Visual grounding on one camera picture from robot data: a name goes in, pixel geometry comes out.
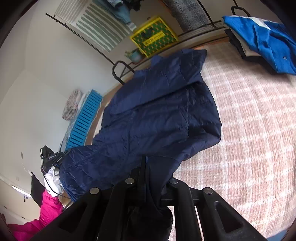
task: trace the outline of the yellow frame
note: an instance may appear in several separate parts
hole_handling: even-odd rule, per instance
[[[177,35],[176,35],[176,33],[165,23],[165,21],[164,20],[162,20],[162,18],[161,17],[158,17],[158,16],[156,16],[156,17],[153,17],[152,19],[154,19],[154,20],[148,20],[148,21],[146,21],[145,23],[143,23],[141,26],[140,26],[140,28],[138,29],[138,30],[136,30],[136,32],[133,34],[133,35],[131,35],[130,36],[130,39],[134,42],[134,44],[138,47],[138,49],[141,51],[141,53],[143,53],[147,58],[149,58],[149,57],[151,57],[151,56],[153,56],[153,55],[155,55],[155,54],[157,54],[157,53],[159,53],[159,52],[161,52],[162,50],[164,50],[164,49],[166,49],[166,48],[168,48],[168,47],[170,47],[170,46],[172,46],[172,45],[175,45],[175,43],[171,43],[171,44],[168,44],[168,45],[166,45],[165,47],[163,47],[162,49],[160,49],[160,50],[158,50],[158,51],[156,51],[156,52],[154,52],[153,54],[151,54],[151,55],[147,55],[143,50],[142,50],[142,48],[133,40],[133,37],[135,37],[136,35],[138,35],[140,32],[142,32],[144,29],[146,29],[147,28],[147,24],[149,24],[149,25],[152,25],[152,24],[154,24],[155,22],[157,22],[157,21],[161,21],[165,26],[166,26],[166,28],[171,32],[171,34],[174,36],[174,38],[175,38],[175,40],[176,40],[176,42],[178,42],[179,40],[178,40],[178,37],[177,37]]]

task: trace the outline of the light strip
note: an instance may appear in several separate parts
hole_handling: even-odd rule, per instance
[[[20,193],[26,195],[27,197],[32,198],[32,196],[31,196],[29,193],[26,193],[25,191],[20,190],[19,188],[15,187],[15,186],[13,186],[13,185],[11,185],[11,186],[12,186],[13,189],[17,190],[18,192],[20,192]]]

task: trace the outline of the green plant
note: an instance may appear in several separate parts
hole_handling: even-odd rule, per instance
[[[134,52],[136,52],[138,49],[134,49],[134,50],[132,50],[132,51],[125,51],[125,54],[124,54],[124,56],[125,57],[131,57],[131,55],[134,53]]]

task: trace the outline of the potted plant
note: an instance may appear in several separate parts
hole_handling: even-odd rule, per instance
[[[140,52],[139,49],[134,49],[132,51],[126,51],[125,57],[129,58],[134,64],[139,63],[145,56]]]

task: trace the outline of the green striped towel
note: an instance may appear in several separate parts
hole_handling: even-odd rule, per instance
[[[72,27],[86,35],[93,43],[110,52],[136,28],[134,23],[124,24],[92,0],[63,0],[56,10]]]

